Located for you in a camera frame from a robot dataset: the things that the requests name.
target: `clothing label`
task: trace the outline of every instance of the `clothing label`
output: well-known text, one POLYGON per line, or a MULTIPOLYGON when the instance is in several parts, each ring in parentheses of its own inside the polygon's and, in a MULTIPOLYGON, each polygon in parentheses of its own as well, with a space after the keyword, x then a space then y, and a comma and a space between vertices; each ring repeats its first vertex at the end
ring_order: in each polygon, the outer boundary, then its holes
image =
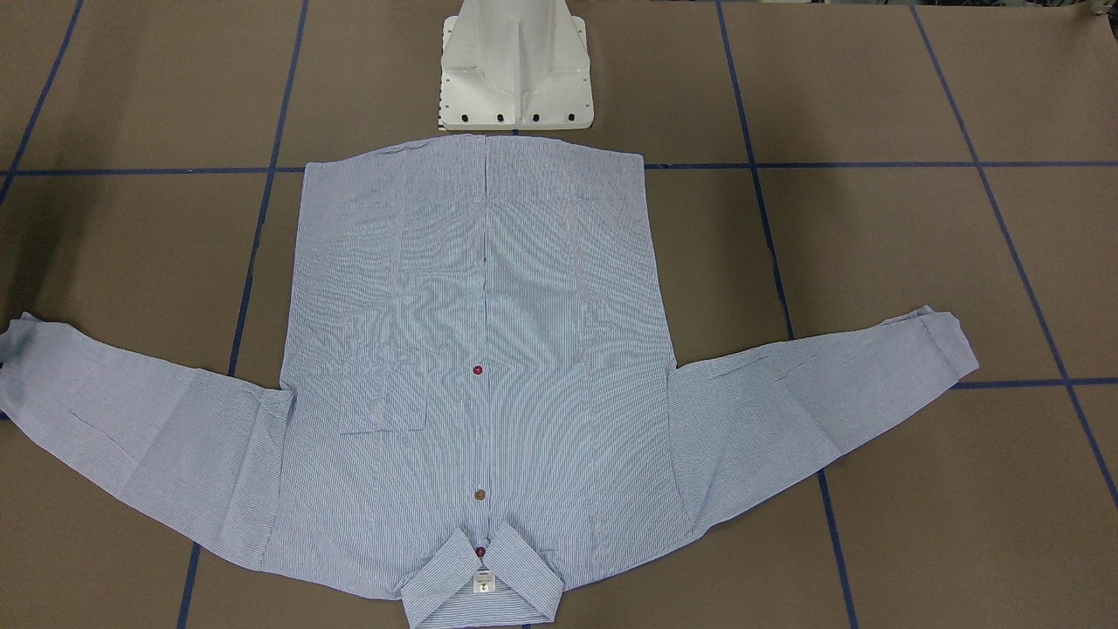
POLYGON ((496 576, 493 576, 493 571, 479 570, 474 574, 474 593, 492 592, 493 590, 496 590, 496 576))

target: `blue striped shirt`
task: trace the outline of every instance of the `blue striped shirt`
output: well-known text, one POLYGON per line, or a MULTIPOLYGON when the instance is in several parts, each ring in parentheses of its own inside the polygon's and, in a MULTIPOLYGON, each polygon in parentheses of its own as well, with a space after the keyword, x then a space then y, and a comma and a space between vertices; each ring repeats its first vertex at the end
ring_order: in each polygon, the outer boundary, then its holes
POLYGON ((416 628, 551 621, 977 368, 929 307, 678 368, 641 156, 556 140, 311 163, 295 250, 280 390, 25 316, 0 409, 228 561, 416 628))

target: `collar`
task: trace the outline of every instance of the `collar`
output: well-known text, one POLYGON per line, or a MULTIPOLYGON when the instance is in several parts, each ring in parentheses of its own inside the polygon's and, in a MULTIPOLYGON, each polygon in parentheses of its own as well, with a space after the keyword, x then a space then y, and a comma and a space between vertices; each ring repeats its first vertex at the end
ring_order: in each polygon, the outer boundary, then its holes
POLYGON ((562 591, 562 580, 503 523, 484 560, 456 530, 400 594, 411 629, 448 629, 553 622, 562 591), (496 591, 474 593, 474 574, 481 569, 496 576, 496 591))

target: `shirt placket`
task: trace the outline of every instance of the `shirt placket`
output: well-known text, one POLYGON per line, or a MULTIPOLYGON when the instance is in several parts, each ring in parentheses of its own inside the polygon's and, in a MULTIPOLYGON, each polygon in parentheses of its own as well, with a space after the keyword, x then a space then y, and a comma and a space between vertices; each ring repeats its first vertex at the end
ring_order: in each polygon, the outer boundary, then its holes
POLYGON ((492 365, 489 364, 487 353, 487 328, 489 328, 489 227, 490 227, 490 199, 487 197, 487 145, 484 136, 479 137, 481 145, 480 158, 483 166, 481 169, 481 181, 474 197, 476 220, 481 229, 477 241, 476 275, 475 275, 475 298, 476 298, 476 324, 474 356, 475 363, 468 366, 470 377, 470 400, 473 402, 471 416, 473 420, 473 476, 474 495, 470 498, 473 503, 470 511, 470 528, 477 536, 479 556, 484 555, 484 547, 489 543, 492 514, 492 490, 491 490, 491 460, 490 451, 490 379, 493 378, 492 365))

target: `brown table surface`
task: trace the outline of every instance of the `brown table surface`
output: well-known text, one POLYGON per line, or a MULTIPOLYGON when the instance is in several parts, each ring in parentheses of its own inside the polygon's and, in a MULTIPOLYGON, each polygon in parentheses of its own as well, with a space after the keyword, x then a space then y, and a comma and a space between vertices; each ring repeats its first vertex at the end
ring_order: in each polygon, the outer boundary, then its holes
MULTIPOLYGON (((438 133, 439 25, 458 6, 0 3, 0 314, 276 385, 300 169, 438 133)), ((1118 626, 1106 20, 570 7, 597 117, 553 135, 648 162, 681 364, 928 303, 982 369, 825 476, 569 592, 557 625, 1118 626)), ((399 603, 206 551, 195 570, 191 542, 11 422, 0 461, 0 626, 405 626, 399 603)))

